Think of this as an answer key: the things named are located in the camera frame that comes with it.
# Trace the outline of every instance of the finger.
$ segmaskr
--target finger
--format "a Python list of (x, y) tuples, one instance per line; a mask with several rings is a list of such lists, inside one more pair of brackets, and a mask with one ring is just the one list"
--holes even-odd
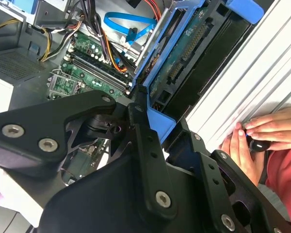
[(290, 142), (291, 131), (278, 131), (271, 133), (253, 133), (251, 137), (260, 141)]
[(229, 151), (229, 146), (230, 146), (230, 144), (231, 144), (231, 136), (228, 136), (225, 140), (224, 140), (224, 142), (223, 142), (223, 144), (222, 144), (222, 147), (221, 147), (221, 150), (223, 150), (225, 153), (227, 153), (228, 155), (230, 155), (230, 151)]
[(291, 143), (273, 142), (268, 150), (288, 150), (291, 149)]
[(264, 168), (264, 156), (265, 152), (255, 153), (254, 164), (256, 166), (256, 171), (259, 173), (259, 177), (261, 177)]
[(249, 152), (246, 136), (243, 130), (238, 131), (238, 140), (239, 140), (239, 157), (241, 165), (251, 163), (252, 159)]
[(253, 129), (247, 130), (247, 134), (251, 135), (253, 133), (268, 133), (275, 131), (289, 131), (291, 130), (291, 119), (288, 120), (276, 120), (267, 122)]
[(231, 143), (229, 146), (229, 151), (230, 151), (230, 156), (232, 160), (240, 166), (240, 158), (239, 158), (239, 140), (238, 140), (238, 129), (234, 129), (232, 138), (231, 138)]
[(245, 128), (247, 130), (253, 129), (257, 126), (263, 125), (265, 123), (276, 121), (276, 120), (287, 120), (291, 119), (291, 115), (288, 113), (274, 113), (265, 116), (261, 116), (258, 118), (251, 119), (248, 123), (245, 124)]

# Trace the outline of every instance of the screw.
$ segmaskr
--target screw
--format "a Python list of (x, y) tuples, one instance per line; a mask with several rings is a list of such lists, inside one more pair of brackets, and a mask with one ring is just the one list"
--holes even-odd
[(221, 220), (223, 225), (229, 229), (229, 231), (233, 232), (235, 231), (235, 223), (233, 222), (233, 220), (230, 218), (230, 216), (228, 215), (222, 215), (221, 216)]
[(58, 148), (58, 143), (51, 138), (43, 138), (39, 141), (39, 148), (45, 152), (54, 152)]
[(221, 152), (220, 154), (221, 154), (222, 158), (227, 159), (227, 155), (225, 153)]
[(167, 193), (163, 191), (158, 191), (155, 195), (156, 202), (164, 208), (168, 208), (171, 205), (170, 197), (167, 195)]
[(139, 105), (136, 105), (135, 109), (137, 109), (139, 112), (143, 112), (142, 108)]
[(281, 230), (278, 229), (278, 228), (274, 228), (274, 232), (275, 232), (275, 233), (282, 233)]
[(111, 102), (111, 99), (109, 99), (109, 98), (106, 97), (106, 96), (103, 96), (102, 99), (103, 99), (104, 101), (106, 101), (106, 102)]
[(194, 134), (194, 138), (198, 141), (200, 141), (200, 139), (201, 139), (200, 136), (198, 136), (197, 134)]
[(6, 125), (2, 128), (2, 134), (6, 137), (17, 138), (24, 135), (25, 130), (19, 125)]

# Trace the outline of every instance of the yellow wire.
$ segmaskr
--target yellow wire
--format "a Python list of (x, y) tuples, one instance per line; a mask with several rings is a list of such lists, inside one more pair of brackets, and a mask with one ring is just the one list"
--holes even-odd
[(45, 52), (41, 58), (41, 62), (44, 62), (45, 59), (47, 58), (48, 54), (49, 54), (49, 51), (50, 51), (50, 36), (47, 32), (47, 30), (45, 28), (41, 28), (42, 31), (44, 31), (44, 33), (47, 35), (47, 38), (48, 38), (48, 45), (47, 45), (47, 48), (45, 49)]
[(17, 23), (17, 22), (18, 22), (18, 20), (17, 20), (17, 19), (15, 19), (15, 18), (13, 18), (13, 19), (10, 19), (10, 20), (8, 20), (8, 21), (6, 21), (6, 22), (4, 22), (4, 23), (0, 24), (0, 28), (2, 28), (2, 27), (4, 27), (4, 26), (6, 26), (6, 25), (8, 25), (8, 24), (11, 24), (11, 23)]

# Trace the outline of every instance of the blue drive bracket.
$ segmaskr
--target blue drive bracket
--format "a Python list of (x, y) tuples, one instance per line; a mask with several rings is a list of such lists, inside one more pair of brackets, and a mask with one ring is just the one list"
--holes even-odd
[(256, 24), (264, 15), (264, 10), (253, 0), (227, 0), (226, 7), (249, 23)]
[[(149, 87), (152, 83), (153, 79), (159, 72), (160, 68), (162, 67), (164, 61), (167, 59), (170, 51), (175, 46), (177, 40), (182, 35), (182, 32), (185, 30), (187, 24), (189, 23), (192, 15), (194, 14), (195, 10), (197, 8), (200, 8), (204, 4), (205, 0), (186, 0), (186, 1), (174, 1), (173, 4), (170, 7), (171, 15), (169, 16), (168, 21), (162, 28), (161, 33), (156, 39), (156, 42), (152, 49), (149, 51), (148, 56), (146, 57), (145, 61), (141, 65), (139, 71), (136, 73), (134, 79), (133, 79), (133, 86), (136, 84), (137, 77), (141, 74), (142, 70), (145, 68), (147, 62), (150, 60), (151, 55), (156, 48), (156, 46), (159, 44), (160, 39), (162, 38), (164, 32), (166, 31), (173, 15), (178, 9), (186, 9), (186, 13), (182, 17), (180, 23), (178, 24), (177, 28), (175, 29), (173, 35), (169, 39), (165, 49), (161, 53), (160, 57), (158, 58), (156, 64), (154, 65), (153, 69), (149, 73), (148, 77), (145, 79), (143, 86), (147, 87), (148, 93), (149, 93)], [(174, 129), (176, 126), (176, 121), (165, 114), (153, 109), (150, 105), (150, 98), (149, 95), (147, 97), (147, 116), (150, 122), (151, 129), (155, 130), (158, 133), (159, 139), (161, 143), (167, 138), (167, 136), (170, 134), (170, 132)]]
[(20, 10), (29, 14), (34, 14), (39, 0), (7, 0)]
[[(192, 18), (194, 12), (197, 8), (200, 8), (204, 4), (205, 0), (184, 0), (184, 1), (174, 1), (170, 7), (169, 19), (166, 21), (164, 27), (162, 28), (159, 36), (157, 37), (154, 46), (149, 51), (147, 57), (145, 58), (144, 62), (141, 64), (140, 69), (137, 71), (134, 79), (133, 79), (133, 86), (136, 84), (136, 80), (147, 65), (148, 61), (151, 59), (151, 56), (158, 46), (164, 32), (166, 31), (173, 15), (175, 14), (176, 10), (178, 9), (186, 9), (186, 13), (182, 17), (180, 23), (178, 24), (177, 28), (175, 29), (174, 33), (170, 37), (167, 45), (165, 46), (164, 50), (160, 54), (158, 60), (156, 61), (154, 67), (152, 68), (151, 72), (145, 79), (143, 86), (147, 87), (149, 93), (149, 87), (157, 74), (159, 73), (161, 67), (163, 66), (164, 62), (168, 58), (171, 50), (177, 43), (178, 39), (182, 35), (183, 31), (186, 29), (190, 19)], [(242, 16), (244, 19), (249, 21), (250, 23), (257, 23), (264, 15), (263, 9), (257, 5), (253, 0), (227, 0), (226, 6), (233, 10), (235, 13)], [(151, 129), (155, 130), (160, 138), (161, 143), (167, 138), (170, 132), (176, 125), (176, 121), (165, 114), (153, 109), (150, 105), (150, 97), (148, 95), (148, 109), (147, 115), (150, 122)]]

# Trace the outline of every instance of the aluminum panel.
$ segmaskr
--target aluminum panel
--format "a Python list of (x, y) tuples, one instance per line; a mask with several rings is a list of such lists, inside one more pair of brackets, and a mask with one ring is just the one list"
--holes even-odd
[(208, 150), (236, 122), (291, 106), (291, 1), (276, 0), (187, 121)]

